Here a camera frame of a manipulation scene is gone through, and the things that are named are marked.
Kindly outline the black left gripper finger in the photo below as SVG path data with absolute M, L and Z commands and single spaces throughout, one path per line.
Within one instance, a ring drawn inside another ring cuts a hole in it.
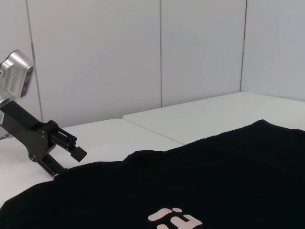
M 38 161 L 38 164 L 51 176 L 54 177 L 63 173 L 66 168 L 59 164 L 50 154 Z
M 81 162 L 87 156 L 87 152 L 85 150 L 79 146 L 76 146 L 77 138 L 75 136 L 61 129 L 54 121 L 49 121 L 49 125 L 49 137 L 52 143 L 59 145 L 68 151 L 70 155 L 78 162 Z

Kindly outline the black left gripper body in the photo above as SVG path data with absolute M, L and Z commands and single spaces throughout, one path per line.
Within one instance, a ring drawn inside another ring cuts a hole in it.
M 26 147 L 33 162 L 44 160 L 51 148 L 52 124 L 39 121 L 15 101 L 3 105 L 0 111 L 4 114 L 0 126 Z

